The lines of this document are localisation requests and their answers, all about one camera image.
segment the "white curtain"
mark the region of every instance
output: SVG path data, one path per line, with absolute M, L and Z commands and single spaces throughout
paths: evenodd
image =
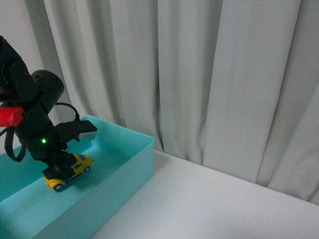
M 31 72 L 57 74 L 81 115 L 319 204 L 318 12 L 311 0 L 6 0 L 0 34 Z

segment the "red part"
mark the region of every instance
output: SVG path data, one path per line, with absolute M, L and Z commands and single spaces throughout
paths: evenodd
M 21 107 L 0 107 L 0 127 L 17 127 L 23 120 Z

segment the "toy car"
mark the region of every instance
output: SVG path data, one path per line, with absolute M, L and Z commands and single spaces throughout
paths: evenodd
M 59 169 L 54 166 L 50 166 L 43 171 L 45 184 L 50 190 L 54 189 L 58 191 L 67 182 L 80 176 L 83 172 L 86 173 L 91 170 L 93 160 L 89 156 L 85 154 L 75 154 L 72 156 L 74 159 L 71 162 L 74 164 L 66 165 L 69 170 L 68 175 L 62 174 Z

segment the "toy car wheel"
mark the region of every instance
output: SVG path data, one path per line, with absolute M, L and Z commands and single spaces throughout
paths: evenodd
M 87 166 L 85 169 L 84 169 L 84 172 L 88 172 L 88 171 L 90 171 L 91 170 L 91 167 L 90 166 Z
M 54 190 L 59 191 L 62 188 L 62 186 L 63 186 L 62 184 L 55 185 Z

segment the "toy car window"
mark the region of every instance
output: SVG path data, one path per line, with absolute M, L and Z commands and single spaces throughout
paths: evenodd
M 74 168 L 78 168 L 80 166 L 82 166 L 82 163 L 75 165 Z
M 79 156 L 83 161 L 85 161 L 85 157 L 84 157 L 82 154 L 78 154 L 78 156 Z

